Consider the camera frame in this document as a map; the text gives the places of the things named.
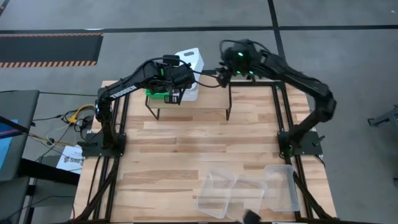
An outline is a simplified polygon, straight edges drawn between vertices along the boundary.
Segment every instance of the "gray floor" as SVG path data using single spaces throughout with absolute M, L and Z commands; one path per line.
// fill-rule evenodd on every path
M 393 0 L 278 0 L 275 8 L 280 26 L 398 24 L 398 2 Z M 267 1 L 11 0 L 0 17 L 0 30 L 231 25 L 270 26 Z M 338 101 L 334 119 L 317 127 L 326 135 L 322 146 L 338 216 L 396 223 L 398 189 L 392 176 L 398 174 L 398 141 L 389 124 L 372 128 L 366 119 L 398 104 L 394 90 L 398 30 L 283 31 L 281 35 L 291 66 L 329 84 Z M 125 77 L 147 58 L 190 47 L 199 47 L 205 68 L 212 69 L 218 63 L 218 42 L 242 38 L 260 41 L 276 52 L 271 31 L 106 34 L 97 66 L 0 68 L 0 90 L 95 94 L 102 80 Z M 41 95 L 35 117 L 64 113 L 93 100 Z M 60 121 L 43 121 L 32 132 L 46 135 L 62 125 Z M 73 142 L 73 133 L 65 140 Z M 45 151 L 29 141 L 24 157 L 36 159 Z M 73 191 L 65 189 L 62 194 Z M 38 209 L 34 223 L 69 217 L 70 202 L 54 203 L 56 207 Z

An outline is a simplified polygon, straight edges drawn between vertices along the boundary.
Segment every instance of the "blue object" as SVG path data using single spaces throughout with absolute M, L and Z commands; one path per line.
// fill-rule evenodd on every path
M 14 123 L 18 123 L 17 119 L 12 119 L 11 121 Z M 0 169 L 2 167 L 2 164 L 4 163 L 4 160 L 6 159 L 6 155 L 10 147 L 11 140 L 12 137 L 0 139 Z

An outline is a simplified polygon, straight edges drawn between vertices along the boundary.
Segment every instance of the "hazard stripe floor mat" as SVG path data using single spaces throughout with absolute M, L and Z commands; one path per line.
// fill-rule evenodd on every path
M 96 65 L 104 34 L 0 35 L 0 68 Z

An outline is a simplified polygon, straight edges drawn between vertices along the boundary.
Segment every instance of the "white label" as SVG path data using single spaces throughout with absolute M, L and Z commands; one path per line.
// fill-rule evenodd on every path
M 124 90 L 121 90 L 121 91 L 119 91 L 119 92 L 117 92 L 117 93 L 111 95 L 111 97 L 114 98 L 114 99 L 116 99 L 117 97 L 123 96 L 123 95 L 125 95 L 125 94 L 127 94 L 127 93 L 130 93 L 130 92 L 136 90 L 136 89 L 137 89 L 137 87 L 135 87 L 135 86 L 130 86 L 130 87 L 125 88 Z

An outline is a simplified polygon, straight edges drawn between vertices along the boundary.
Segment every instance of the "clear plastic container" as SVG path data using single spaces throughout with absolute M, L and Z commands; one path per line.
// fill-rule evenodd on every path
M 266 204 L 275 212 L 299 211 L 291 165 L 266 166 L 264 178 L 267 185 Z
M 197 209 L 215 218 L 224 218 L 235 177 L 228 170 L 211 168 L 196 199 Z
M 232 190 L 226 216 L 242 223 L 246 210 L 259 213 L 265 191 L 262 180 L 240 175 Z

